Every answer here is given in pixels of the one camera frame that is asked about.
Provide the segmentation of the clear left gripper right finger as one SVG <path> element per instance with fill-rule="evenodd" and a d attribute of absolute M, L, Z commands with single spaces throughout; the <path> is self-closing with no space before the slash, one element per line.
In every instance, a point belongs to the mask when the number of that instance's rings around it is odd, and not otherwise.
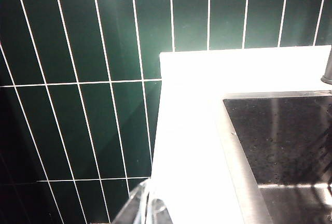
<path fill-rule="evenodd" d="M 161 199 L 153 199 L 149 211 L 149 223 L 173 224 L 167 206 Z"/>

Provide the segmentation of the clear left gripper left finger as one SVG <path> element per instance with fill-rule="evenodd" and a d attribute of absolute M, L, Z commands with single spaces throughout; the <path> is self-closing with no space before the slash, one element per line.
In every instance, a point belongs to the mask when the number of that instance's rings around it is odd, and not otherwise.
<path fill-rule="evenodd" d="M 144 180 L 130 191 L 129 198 L 112 223 L 146 223 L 150 180 Z"/>

